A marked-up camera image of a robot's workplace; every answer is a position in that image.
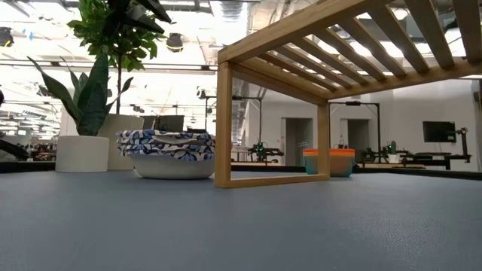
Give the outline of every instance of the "workbench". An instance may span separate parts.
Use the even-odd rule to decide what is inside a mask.
[[[390,174],[239,189],[1,174],[0,270],[481,270],[480,195],[482,181]]]

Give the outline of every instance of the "green object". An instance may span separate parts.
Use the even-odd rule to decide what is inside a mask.
[[[120,113],[122,68],[128,72],[145,69],[142,59],[157,56],[154,42],[165,38],[164,29],[155,22],[159,19],[171,23],[159,0],[80,0],[82,21],[73,20],[67,25],[74,35],[82,39],[81,46],[88,45],[90,55],[97,58],[108,55],[108,64],[117,68],[116,113]]]
[[[74,119],[77,124],[78,134],[80,136],[97,136],[100,127],[104,124],[104,120],[115,102],[114,100],[106,105],[108,83],[107,55],[103,54],[97,58],[89,76],[82,73],[79,79],[69,68],[70,78],[75,88],[73,97],[64,85],[47,75],[35,60],[30,57],[29,59],[42,74],[48,92],[62,101],[64,108]]]

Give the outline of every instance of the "metal frame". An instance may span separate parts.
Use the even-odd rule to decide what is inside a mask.
[[[369,105],[375,105],[377,108],[377,145],[378,145],[378,153],[381,154],[382,152],[382,139],[381,139],[381,128],[380,128],[380,103],[379,102],[329,102],[328,103],[328,110],[330,111],[331,117],[331,105],[346,105],[346,106],[361,106],[366,105],[367,108]],[[382,157],[378,157],[378,163],[382,163]]]
[[[454,62],[438,22],[431,0],[405,0],[421,33],[429,44],[438,65],[428,67],[414,48],[413,42],[399,25],[392,11],[386,7],[392,0],[326,0],[296,11],[292,15],[227,46],[218,53],[218,107],[216,126],[216,187],[252,187],[329,179],[329,111],[328,100],[409,87],[482,72],[482,38],[478,0],[453,0],[467,59]],[[404,52],[405,59],[414,67],[406,72],[380,45],[356,16],[368,12],[393,43]],[[359,56],[329,27],[339,25],[360,44],[369,48],[374,58],[394,76],[385,76],[375,65]],[[373,79],[361,79],[349,66],[331,57],[305,37],[314,34],[352,61]],[[319,62],[292,50],[287,44],[297,44],[321,62],[353,79],[326,69]],[[289,59],[316,71],[307,74],[299,66],[274,55],[276,51]],[[252,178],[231,180],[230,129],[232,80],[237,77],[249,83],[301,99],[318,106],[319,175],[283,178]]]

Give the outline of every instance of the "tree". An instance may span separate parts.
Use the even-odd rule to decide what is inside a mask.
[[[157,56],[155,40],[165,38],[164,30],[155,19],[171,23],[159,0],[80,0],[82,21],[68,25],[74,35],[82,39],[80,46],[96,58],[106,53],[108,64],[117,68],[116,113],[121,110],[120,95],[127,91],[133,78],[127,79],[121,89],[122,68],[128,72],[145,69],[142,59]]]

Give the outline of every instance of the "blue and white fabric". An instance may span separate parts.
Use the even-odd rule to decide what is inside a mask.
[[[202,146],[202,145],[183,145],[183,144],[134,144],[134,145],[119,145],[118,149],[120,151],[195,151],[198,153],[214,154],[215,148],[212,146]]]
[[[213,160],[215,155],[211,153],[198,153],[196,151],[159,151],[159,150],[128,150],[121,152],[124,156],[132,155],[169,155],[182,161]]]
[[[215,140],[197,140],[197,139],[173,139],[169,136],[156,136],[152,139],[117,139],[119,145],[138,145],[138,144],[186,144],[186,145],[205,145],[216,146]]]
[[[152,144],[152,143],[167,143],[167,144],[193,144],[198,142],[198,145],[215,145],[215,137],[208,133],[196,134],[190,132],[164,132],[155,129],[144,130],[127,130],[117,132],[119,137],[117,143],[119,144]]]

